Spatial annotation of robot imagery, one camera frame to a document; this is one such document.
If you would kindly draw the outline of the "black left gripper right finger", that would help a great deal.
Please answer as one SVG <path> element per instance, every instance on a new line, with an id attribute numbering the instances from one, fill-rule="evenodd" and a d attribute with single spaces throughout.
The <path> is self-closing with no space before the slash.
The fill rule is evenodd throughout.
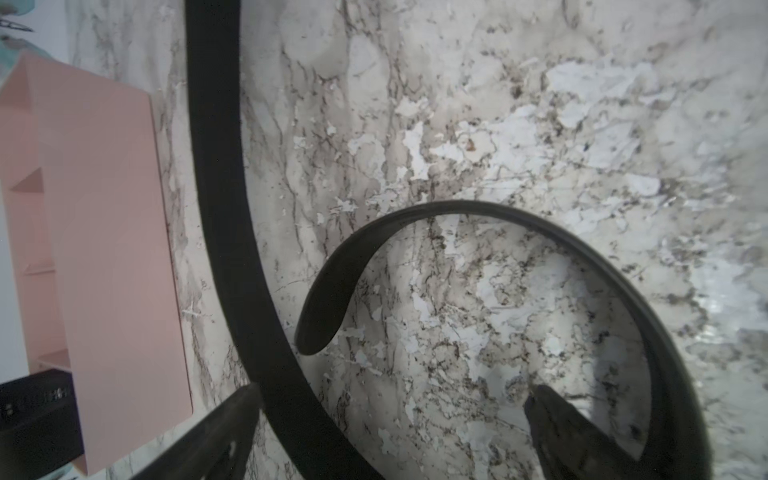
<path id="1" fill-rule="evenodd" d="M 649 479 L 631 457 L 572 404 L 546 385 L 524 403 L 532 444 L 547 479 Z"/>

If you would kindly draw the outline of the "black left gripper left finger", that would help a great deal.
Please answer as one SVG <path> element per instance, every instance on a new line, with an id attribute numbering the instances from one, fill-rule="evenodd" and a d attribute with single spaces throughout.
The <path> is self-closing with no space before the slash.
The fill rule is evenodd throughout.
<path id="1" fill-rule="evenodd" d="M 259 422 L 262 400 L 255 383 L 236 390 L 137 479 L 242 479 Z"/>

